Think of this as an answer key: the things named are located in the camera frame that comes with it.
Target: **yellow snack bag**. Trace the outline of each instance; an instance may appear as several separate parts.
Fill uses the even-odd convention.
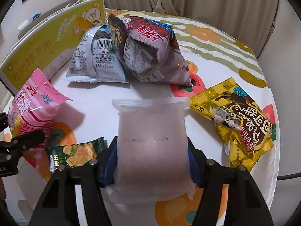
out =
[[[273,147],[270,121],[233,78],[193,96],[190,108],[216,124],[231,167],[242,164],[250,171]]]

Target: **green snack package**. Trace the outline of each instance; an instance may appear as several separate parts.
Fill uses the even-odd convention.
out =
[[[54,172],[59,165],[80,167],[106,148],[103,137],[88,143],[49,147],[50,171]]]

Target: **blue round label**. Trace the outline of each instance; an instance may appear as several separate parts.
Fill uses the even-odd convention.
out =
[[[241,97],[248,96],[248,94],[241,87],[235,87],[233,91],[238,96],[241,96]]]

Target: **black cable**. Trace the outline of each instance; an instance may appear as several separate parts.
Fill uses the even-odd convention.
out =
[[[277,177],[277,181],[279,181],[279,180],[293,179],[293,178],[297,178],[297,177],[301,177],[301,172],[293,173],[293,174],[289,174],[289,175],[284,175],[284,176],[278,176]]]

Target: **cartoon bear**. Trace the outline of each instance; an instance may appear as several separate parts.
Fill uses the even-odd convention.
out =
[[[90,23],[92,23],[93,26],[104,25],[104,23],[100,19],[101,13],[98,8],[99,8],[99,3],[95,3],[93,5],[93,8],[89,9],[88,11],[84,11],[82,13],[82,17],[88,20]]]

